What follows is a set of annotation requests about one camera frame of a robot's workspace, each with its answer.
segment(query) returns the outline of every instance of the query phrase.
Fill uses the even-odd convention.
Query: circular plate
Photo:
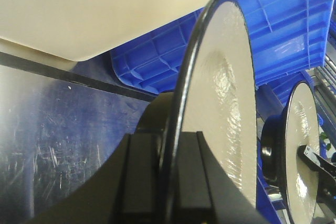
[[[297,155],[300,145],[309,145],[319,154],[319,128],[312,91],[298,83],[285,108],[285,140],[281,153],[279,188],[286,202],[290,221],[311,223],[318,190],[318,173],[311,171]]]
[[[213,15],[190,82],[182,131],[203,131],[223,170],[255,205],[256,106],[245,20],[235,3]]]
[[[249,202],[256,201],[256,105],[253,62],[244,16],[235,0],[211,0],[188,43],[161,156],[163,215],[173,199],[181,131],[203,131],[223,170]]]

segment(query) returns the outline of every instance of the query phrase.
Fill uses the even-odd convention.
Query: blue crate
[[[333,0],[238,0],[249,29],[256,86],[323,65]]]
[[[320,66],[333,0],[238,0],[246,18],[256,86]],[[111,50],[117,77],[152,93],[175,88],[200,10]]]
[[[158,94],[173,90],[184,50],[202,9],[110,51],[115,74],[126,85]]]

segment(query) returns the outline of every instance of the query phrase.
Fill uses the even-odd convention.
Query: metal surface
[[[133,133],[147,102],[0,66],[0,223],[67,197]]]

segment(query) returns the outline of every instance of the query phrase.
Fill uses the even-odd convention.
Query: white disc
[[[254,72],[245,20],[233,2],[222,3],[206,28],[186,98],[182,131],[203,131],[223,170],[255,206]]]
[[[311,223],[318,189],[318,173],[312,172],[297,155],[300,145],[319,154],[319,128],[314,98],[309,86],[300,83],[288,104],[285,135],[285,200],[291,221]]]

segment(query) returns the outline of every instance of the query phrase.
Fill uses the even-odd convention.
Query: black strip
[[[155,96],[139,91],[119,87],[103,81],[98,81],[76,73],[67,72],[41,63],[26,60],[13,55],[0,53],[0,65],[36,73],[41,76],[50,77],[62,81],[67,81],[97,90],[123,95],[125,97],[151,102]]]

